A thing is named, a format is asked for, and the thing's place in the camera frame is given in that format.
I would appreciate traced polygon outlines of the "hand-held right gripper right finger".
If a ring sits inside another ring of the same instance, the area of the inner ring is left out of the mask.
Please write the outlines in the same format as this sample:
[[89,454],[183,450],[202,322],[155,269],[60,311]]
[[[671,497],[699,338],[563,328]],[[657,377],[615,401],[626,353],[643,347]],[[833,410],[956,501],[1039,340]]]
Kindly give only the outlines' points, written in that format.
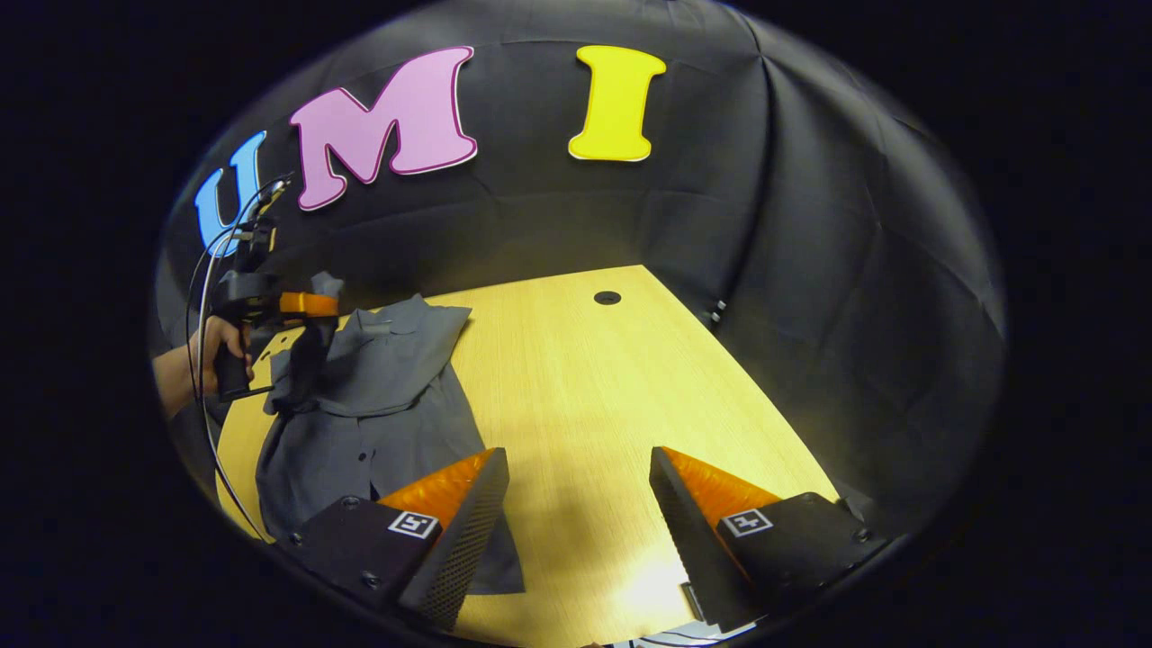
[[649,483],[705,621],[783,621],[861,572],[890,540],[838,503],[782,498],[667,446]]

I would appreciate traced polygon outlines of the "grey collared shirt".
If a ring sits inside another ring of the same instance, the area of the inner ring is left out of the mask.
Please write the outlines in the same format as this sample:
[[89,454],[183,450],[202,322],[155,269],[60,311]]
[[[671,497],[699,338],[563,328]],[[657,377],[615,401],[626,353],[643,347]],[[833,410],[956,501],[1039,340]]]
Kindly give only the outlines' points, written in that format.
[[485,449],[452,364],[472,309],[415,294],[353,310],[313,379],[270,362],[273,421],[256,460],[266,532],[283,540],[343,496],[379,500]]

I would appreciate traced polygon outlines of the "black backdrop cloth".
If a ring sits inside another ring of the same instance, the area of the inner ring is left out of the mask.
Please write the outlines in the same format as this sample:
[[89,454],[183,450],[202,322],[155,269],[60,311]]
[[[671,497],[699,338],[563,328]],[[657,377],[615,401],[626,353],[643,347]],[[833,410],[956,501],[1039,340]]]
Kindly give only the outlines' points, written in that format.
[[472,160],[321,210],[288,195],[270,262],[346,280],[346,311],[414,293],[643,264],[772,398],[852,513],[920,529],[967,474],[1005,371],[1005,280],[958,164],[826,50],[717,0],[439,0],[317,58],[248,107],[180,193],[147,347],[176,346],[203,250],[198,190],[264,131],[258,182],[300,171],[291,113],[364,103],[469,46]]

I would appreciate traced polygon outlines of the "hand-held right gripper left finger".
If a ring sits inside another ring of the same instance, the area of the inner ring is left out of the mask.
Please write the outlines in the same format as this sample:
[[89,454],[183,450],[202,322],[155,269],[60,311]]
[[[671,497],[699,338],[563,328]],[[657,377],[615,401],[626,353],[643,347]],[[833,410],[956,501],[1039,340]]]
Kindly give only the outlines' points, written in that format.
[[508,482],[505,449],[486,449],[386,497],[338,498],[288,533],[285,553],[367,611],[452,631]]

